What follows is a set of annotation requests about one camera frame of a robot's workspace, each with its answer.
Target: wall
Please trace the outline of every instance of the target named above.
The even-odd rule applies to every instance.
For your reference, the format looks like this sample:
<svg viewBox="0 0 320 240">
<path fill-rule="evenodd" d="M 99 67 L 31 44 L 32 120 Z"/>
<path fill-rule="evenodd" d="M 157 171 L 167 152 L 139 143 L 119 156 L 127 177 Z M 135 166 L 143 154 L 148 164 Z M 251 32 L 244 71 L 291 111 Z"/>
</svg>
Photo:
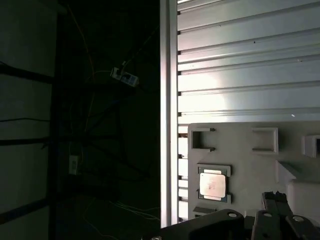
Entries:
<svg viewBox="0 0 320 240">
<path fill-rule="evenodd" d="M 0 61 L 24 70 L 54 75 L 57 15 L 46 1 L 2 0 L 0 3 Z M 0 75 L 0 120 L 50 119 L 51 86 Z M 39 138 L 49 123 L 0 123 L 0 139 Z M 46 195 L 48 150 L 41 144 L 0 146 L 0 213 Z M 47 239 L 48 209 L 0 225 L 2 240 Z"/>
</svg>

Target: white corrugated panel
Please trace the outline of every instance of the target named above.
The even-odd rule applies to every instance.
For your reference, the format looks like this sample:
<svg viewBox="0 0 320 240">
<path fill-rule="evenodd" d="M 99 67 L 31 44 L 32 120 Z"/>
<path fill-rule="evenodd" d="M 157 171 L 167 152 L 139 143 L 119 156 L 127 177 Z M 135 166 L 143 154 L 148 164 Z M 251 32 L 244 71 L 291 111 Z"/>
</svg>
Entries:
<svg viewBox="0 0 320 240">
<path fill-rule="evenodd" d="M 177 9 L 179 133 L 190 123 L 320 120 L 319 0 L 191 0 Z"/>
</svg>

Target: screw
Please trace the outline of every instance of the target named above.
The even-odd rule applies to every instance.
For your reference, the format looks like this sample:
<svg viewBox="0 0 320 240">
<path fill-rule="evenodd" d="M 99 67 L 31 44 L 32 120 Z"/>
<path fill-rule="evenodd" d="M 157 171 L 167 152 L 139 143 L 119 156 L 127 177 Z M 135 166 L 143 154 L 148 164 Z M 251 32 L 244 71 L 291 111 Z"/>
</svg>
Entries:
<svg viewBox="0 0 320 240">
<path fill-rule="evenodd" d="M 237 216 L 237 214 L 233 213 L 233 212 L 230 212 L 228 213 L 229 217 L 231 218 L 235 218 Z"/>
<path fill-rule="evenodd" d="M 297 222 L 303 222 L 304 221 L 304 219 L 302 217 L 300 217 L 300 216 L 293 216 L 292 218 Z"/>
</svg>

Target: metal plate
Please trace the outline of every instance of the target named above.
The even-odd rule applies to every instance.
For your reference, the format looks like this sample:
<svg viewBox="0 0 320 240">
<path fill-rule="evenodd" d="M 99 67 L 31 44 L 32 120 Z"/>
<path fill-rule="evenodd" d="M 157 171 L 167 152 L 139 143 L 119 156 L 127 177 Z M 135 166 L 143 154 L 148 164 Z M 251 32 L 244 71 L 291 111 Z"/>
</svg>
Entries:
<svg viewBox="0 0 320 240">
<path fill-rule="evenodd" d="M 224 198 L 226 196 L 226 176 L 222 174 L 201 173 L 200 194 Z"/>
</svg>

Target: wall outlet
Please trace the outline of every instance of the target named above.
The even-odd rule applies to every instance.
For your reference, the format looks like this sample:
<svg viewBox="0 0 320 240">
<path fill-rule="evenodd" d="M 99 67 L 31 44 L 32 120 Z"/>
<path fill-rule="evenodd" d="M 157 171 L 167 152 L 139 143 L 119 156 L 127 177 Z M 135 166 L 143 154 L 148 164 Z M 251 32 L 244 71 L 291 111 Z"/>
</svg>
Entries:
<svg viewBox="0 0 320 240">
<path fill-rule="evenodd" d="M 134 88 L 139 84 L 139 78 L 137 76 L 132 75 L 126 71 L 122 74 L 119 74 L 118 70 L 119 68 L 114 67 L 111 71 L 110 76 Z"/>
<path fill-rule="evenodd" d="M 79 156 L 70 155 L 69 156 L 69 174 L 77 175 L 79 167 Z"/>
</svg>

